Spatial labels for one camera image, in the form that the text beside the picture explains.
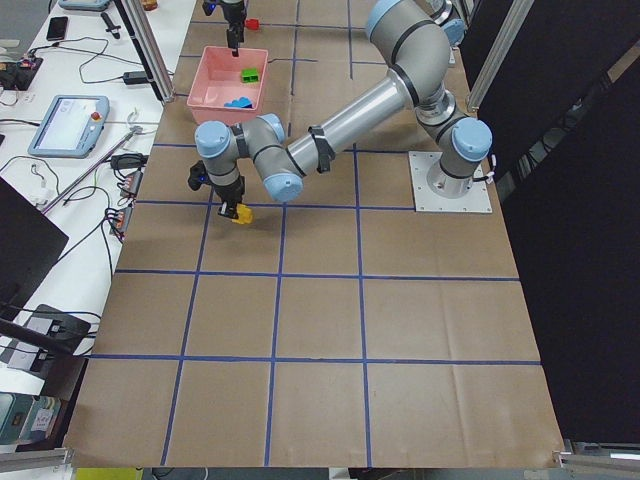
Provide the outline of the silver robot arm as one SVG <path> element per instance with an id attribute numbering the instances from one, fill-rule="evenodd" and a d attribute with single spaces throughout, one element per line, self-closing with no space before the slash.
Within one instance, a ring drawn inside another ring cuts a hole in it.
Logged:
<path id="1" fill-rule="evenodd" d="M 351 103 L 291 144 L 275 114 L 226 125 L 206 121 L 195 131 L 200 156 L 187 180 L 197 191 L 203 185 L 219 197 L 219 215 L 240 224 L 252 220 L 244 204 L 245 179 L 237 162 L 252 161 L 265 190 L 276 202 L 289 203 L 304 188 L 305 176 L 330 171 L 336 155 L 359 137 L 403 109 L 441 149 L 426 177 L 436 196 L 454 200 L 475 184 L 490 183 L 494 174 L 475 174 L 483 161 L 494 163 L 493 136 L 483 121 L 469 117 L 444 86 L 450 44 L 443 28 L 413 1 L 379 1 L 367 20 L 366 34 L 381 53 L 385 77 Z"/>
<path id="2" fill-rule="evenodd" d="M 239 56 L 240 44 L 244 42 L 246 5 L 243 0 L 220 0 L 223 16 L 227 22 L 226 40 L 233 57 Z"/>

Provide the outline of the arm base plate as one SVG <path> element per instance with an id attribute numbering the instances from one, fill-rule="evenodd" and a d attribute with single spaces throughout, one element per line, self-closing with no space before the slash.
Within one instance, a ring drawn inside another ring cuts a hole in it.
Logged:
<path id="1" fill-rule="evenodd" d="M 491 214 L 488 187 L 474 177 L 456 179 L 441 168 L 441 152 L 410 151 L 415 211 L 436 214 Z"/>

